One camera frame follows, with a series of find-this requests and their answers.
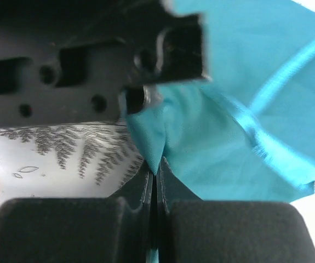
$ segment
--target teal cloth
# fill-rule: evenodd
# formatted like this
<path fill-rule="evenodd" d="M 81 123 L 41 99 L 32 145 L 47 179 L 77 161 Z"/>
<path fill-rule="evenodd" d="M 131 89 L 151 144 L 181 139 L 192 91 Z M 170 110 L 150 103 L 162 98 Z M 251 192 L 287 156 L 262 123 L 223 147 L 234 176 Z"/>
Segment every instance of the teal cloth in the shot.
<path fill-rule="evenodd" d="M 152 171 L 165 156 L 202 199 L 291 202 L 314 193 L 315 13 L 291 0 L 173 0 L 205 14 L 210 81 L 162 85 L 128 116 Z"/>

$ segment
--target fern print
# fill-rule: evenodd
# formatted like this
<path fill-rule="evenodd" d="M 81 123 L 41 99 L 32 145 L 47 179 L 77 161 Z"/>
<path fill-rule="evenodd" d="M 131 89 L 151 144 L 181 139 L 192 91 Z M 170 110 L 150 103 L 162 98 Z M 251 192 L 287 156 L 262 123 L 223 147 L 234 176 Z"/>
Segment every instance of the fern print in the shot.
<path fill-rule="evenodd" d="M 66 169 L 68 159 L 80 151 L 78 176 L 84 178 L 89 165 L 96 165 L 95 183 L 98 185 L 120 165 L 127 166 L 123 171 L 123 185 L 142 163 L 122 121 L 0 129 L 0 136 L 34 143 L 36 152 L 42 156 L 54 152 L 61 169 Z M 83 143 L 81 149 L 78 149 L 79 140 Z"/>

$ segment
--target blue cloth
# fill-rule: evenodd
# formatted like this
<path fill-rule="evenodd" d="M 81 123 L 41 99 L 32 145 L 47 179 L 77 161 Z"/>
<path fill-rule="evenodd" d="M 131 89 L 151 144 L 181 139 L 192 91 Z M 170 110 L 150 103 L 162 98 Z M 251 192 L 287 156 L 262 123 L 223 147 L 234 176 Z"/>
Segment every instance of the blue cloth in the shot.
<path fill-rule="evenodd" d="M 315 13 L 291 0 L 173 0 L 205 14 L 211 81 L 160 86 L 128 116 L 154 173 L 165 156 L 203 199 L 291 202 L 314 192 Z"/>

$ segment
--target screw hole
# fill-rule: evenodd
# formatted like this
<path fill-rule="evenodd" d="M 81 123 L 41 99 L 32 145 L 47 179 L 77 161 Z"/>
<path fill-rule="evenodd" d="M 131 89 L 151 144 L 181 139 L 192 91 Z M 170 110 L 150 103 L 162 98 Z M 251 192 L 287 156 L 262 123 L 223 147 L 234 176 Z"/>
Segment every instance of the screw hole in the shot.
<path fill-rule="evenodd" d="M 55 81 L 55 71 L 50 66 L 42 66 L 39 70 L 39 77 L 44 84 L 52 84 Z"/>
<path fill-rule="evenodd" d="M 141 50 L 135 58 L 135 64 L 137 67 L 149 73 L 153 73 L 155 71 L 156 63 L 156 56 L 148 49 Z"/>
<path fill-rule="evenodd" d="M 32 116 L 32 108 L 28 104 L 22 104 L 19 106 L 20 115 L 24 118 L 29 118 Z"/>
<path fill-rule="evenodd" d="M 104 112 L 107 107 L 106 99 L 103 96 L 100 95 L 94 95 L 91 98 L 91 104 L 93 106 L 94 111 L 100 113 Z"/>

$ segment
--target black object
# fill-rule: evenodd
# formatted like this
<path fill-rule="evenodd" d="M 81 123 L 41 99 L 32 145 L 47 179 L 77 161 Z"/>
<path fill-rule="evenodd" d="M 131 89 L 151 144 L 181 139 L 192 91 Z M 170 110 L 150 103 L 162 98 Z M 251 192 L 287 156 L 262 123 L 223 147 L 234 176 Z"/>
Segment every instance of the black object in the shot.
<path fill-rule="evenodd" d="M 0 0 L 0 127 L 111 121 L 127 90 L 202 78 L 199 16 L 160 0 Z"/>
<path fill-rule="evenodd" d="M 204 202 L 147 164 L 106 199 L 14 199 L 0 207 L 0 262 L 315 263 L 289 204 Z"/>

